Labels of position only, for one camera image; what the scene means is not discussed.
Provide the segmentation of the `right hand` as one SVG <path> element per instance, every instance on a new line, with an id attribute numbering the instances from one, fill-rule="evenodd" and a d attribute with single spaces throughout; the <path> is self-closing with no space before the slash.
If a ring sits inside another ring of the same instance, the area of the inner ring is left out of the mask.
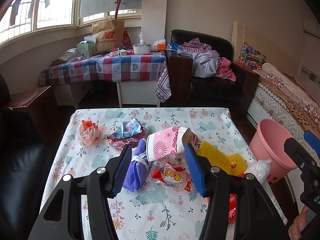
<path id="1" fill-rule="evenodd" d="M 300 214 L 294 219 L 293 224 L 289 227 L 288 233 L 291 240 L 299 240 L 301 232 L 306 227 L 306 217 L 309 208 L 305 205 Z"/>

